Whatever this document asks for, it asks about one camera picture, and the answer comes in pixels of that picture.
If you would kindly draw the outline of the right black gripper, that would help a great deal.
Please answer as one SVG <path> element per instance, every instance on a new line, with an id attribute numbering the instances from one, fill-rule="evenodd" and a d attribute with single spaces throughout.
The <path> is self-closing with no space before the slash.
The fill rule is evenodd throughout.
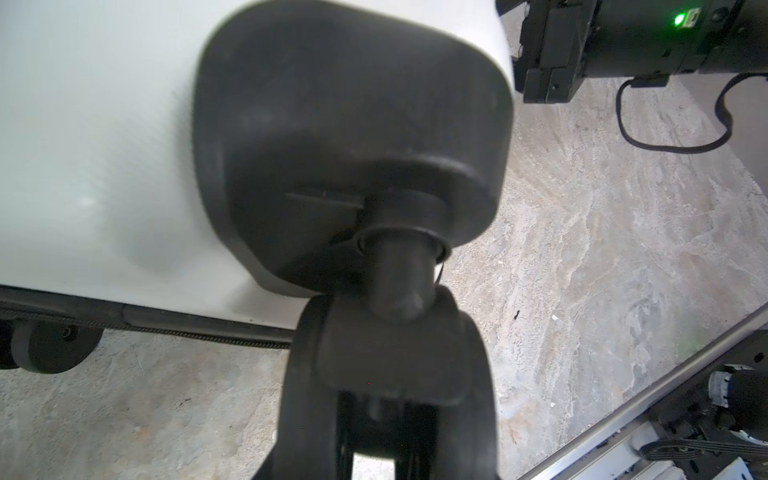
<path id="1" fill-rule="evenodd" d="M 694 1 L 525 1 L 516 90 L 528 104 L 568 103 L 591 78 L 662 86 L 693 41 Z"/>

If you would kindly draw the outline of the black and white suitcase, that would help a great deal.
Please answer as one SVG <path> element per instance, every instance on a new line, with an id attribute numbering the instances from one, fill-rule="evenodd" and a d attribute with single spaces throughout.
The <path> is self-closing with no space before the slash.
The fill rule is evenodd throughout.
<path id="1" fill-rule="evenodd" d="M 260 479 L 493 479 L 480 332 L 438 282 L 498 211 L 492 1 L 5 1 L 1 366 L 108 329 L 289 353 Z"/>

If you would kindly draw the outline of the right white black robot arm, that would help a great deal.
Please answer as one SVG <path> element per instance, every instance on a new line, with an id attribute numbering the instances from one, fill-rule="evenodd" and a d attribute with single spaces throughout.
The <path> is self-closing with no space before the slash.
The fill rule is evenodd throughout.
<path id="1" fill-rule="evenodd" d="M 714 104 L 724 132 L 699 146 L 654 145 L 619 129 L 629 144 L 682 155 L 708 153 L 732 137 L 726 105 L 739 83 L 767 75 L 767 4 L 755 0 L 526 1 L 520 45 L 512 58 L 524 102 L 570 102 L 588 78 L 621 78 L 615 111 L 628 88 L 662 88 L 671 77 L 731 74 Z"/>

